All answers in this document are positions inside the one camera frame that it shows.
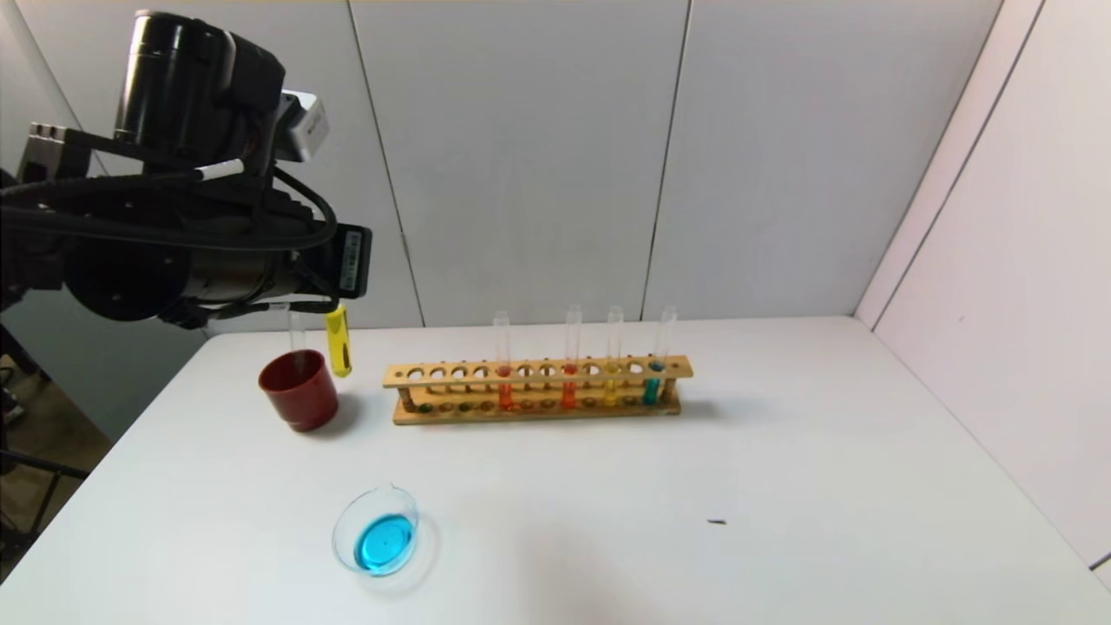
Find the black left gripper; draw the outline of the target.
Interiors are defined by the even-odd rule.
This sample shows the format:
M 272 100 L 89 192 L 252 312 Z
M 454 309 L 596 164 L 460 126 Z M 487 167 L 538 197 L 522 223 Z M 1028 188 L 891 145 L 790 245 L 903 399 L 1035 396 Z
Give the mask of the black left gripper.
M 194 300 L 207 308 L 253 306 L 281 298 L 322 299 L 333 313 L 342 299 L 366 296 L 372 232 L 338 225 L 326 244 L 298 252 L 194 252 Z

